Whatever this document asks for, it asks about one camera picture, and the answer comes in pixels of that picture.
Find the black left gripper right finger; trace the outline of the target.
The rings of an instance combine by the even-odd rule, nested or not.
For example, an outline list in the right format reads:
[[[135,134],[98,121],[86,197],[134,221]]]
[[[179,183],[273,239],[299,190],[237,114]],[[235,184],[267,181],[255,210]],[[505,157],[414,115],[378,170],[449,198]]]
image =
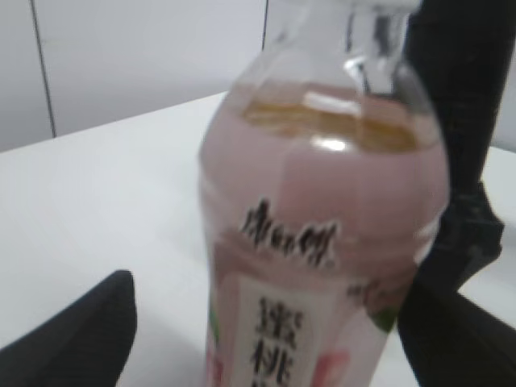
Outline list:
[[[515,385],[515,329],[457,292],[416,281],[397,328],[421,386]]]

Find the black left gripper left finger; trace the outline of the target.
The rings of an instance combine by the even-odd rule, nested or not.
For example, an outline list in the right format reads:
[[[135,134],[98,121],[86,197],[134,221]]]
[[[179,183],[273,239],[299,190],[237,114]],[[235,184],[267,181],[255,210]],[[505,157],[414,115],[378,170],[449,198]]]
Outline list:
[[[3,386],[115,386],[137,330],[131,272],[89,292],[1,350]]]

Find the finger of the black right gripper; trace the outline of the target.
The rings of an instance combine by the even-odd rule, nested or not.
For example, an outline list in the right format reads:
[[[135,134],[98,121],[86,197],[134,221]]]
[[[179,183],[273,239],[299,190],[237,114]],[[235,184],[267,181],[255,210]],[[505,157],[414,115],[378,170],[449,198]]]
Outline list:
[[[501,254],[505,225],[482,173],[513,55],[513,3],[424,1],[409,19],[405,54],[442,128],[451,186],[419,279],[458,290]]]

